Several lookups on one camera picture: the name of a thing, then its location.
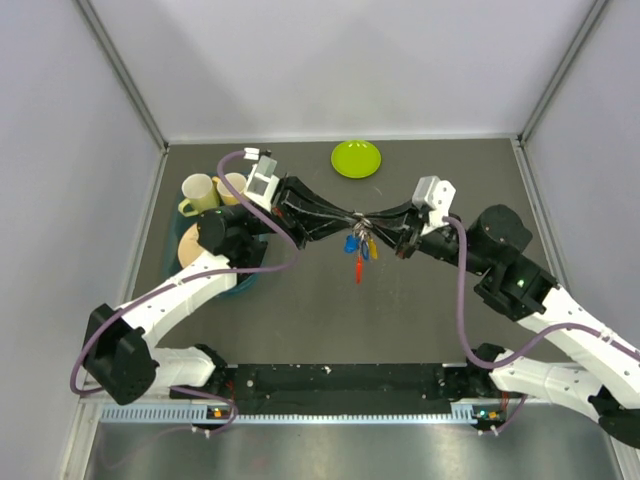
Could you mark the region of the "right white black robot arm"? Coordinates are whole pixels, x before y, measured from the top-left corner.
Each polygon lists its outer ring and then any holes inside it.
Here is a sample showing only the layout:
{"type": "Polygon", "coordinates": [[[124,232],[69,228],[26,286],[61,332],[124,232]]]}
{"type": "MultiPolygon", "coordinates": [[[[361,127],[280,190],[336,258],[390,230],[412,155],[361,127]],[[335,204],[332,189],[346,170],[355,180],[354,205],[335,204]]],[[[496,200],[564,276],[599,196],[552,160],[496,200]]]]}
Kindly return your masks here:
{"type": "Polygon", "coordinates": [[[532,239],[516,212],[486,208],[470,227],[438,211],[405,204],[369,213],[365,226],[402,259],[420,251],[458,268],[456,328],[476,394],[496,389],[578,412],[616,440],[639,446],[639,350],[582,307],[523,251],[532,239]],[[483,303],[533,332],[519,351],[472,349],[464,328],[467,273],[480,277],[483,303]]]}

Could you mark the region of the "blue key tag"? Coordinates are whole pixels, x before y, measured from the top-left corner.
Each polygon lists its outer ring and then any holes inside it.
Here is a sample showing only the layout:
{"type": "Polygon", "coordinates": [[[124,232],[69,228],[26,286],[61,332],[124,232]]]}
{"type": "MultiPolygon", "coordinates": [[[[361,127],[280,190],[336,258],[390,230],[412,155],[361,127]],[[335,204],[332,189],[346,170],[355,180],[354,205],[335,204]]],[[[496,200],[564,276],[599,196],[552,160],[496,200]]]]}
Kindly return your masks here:
{"type": "Polygon", "coordinates": [[[368,261],[370,259],[368,239],[348,235],[345,241],[344,252],[347,254],[357,254],[362,260],[368,261]]]}

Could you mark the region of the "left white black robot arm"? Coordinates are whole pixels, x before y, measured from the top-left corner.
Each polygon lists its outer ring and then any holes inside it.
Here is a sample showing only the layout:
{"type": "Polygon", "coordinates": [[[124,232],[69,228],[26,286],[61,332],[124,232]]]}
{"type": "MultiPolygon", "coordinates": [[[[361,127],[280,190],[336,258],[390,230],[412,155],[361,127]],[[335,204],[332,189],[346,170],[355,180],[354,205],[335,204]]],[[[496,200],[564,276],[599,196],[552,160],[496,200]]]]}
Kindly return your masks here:
{"type": "Polygon", "coordinates": [[[90,315],[73,371],[85,370],[120,405],[153,390],[199,390],[216,396],[226,387],[222,359],[207,346],[162,348],[160,341],[209,300],[268,273],[265,235],[294,249],[347,230],[358,216],[309,190],[298,178],[249,178],[233,205],[204,210],[196,222],[202,251],[150,292],[90,315]]]}

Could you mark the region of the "red-handled metal key holder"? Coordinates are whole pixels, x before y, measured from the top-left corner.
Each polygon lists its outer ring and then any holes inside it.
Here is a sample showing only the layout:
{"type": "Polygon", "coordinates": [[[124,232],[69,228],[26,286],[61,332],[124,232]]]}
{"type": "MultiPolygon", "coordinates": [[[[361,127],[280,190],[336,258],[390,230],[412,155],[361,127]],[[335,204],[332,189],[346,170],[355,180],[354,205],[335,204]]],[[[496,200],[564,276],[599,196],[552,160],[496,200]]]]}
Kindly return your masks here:
{"type": "Polygon", "coordinates": [[[351,227],[351,232],[346,237],[344,252],[353,254],[356,258],[355,282],[360,285],[363,278],[364,264],[378,259],[378,248],[374,239],[373,222],[360,212],[355,212],[353,218],[354,224],[351,227]]]}

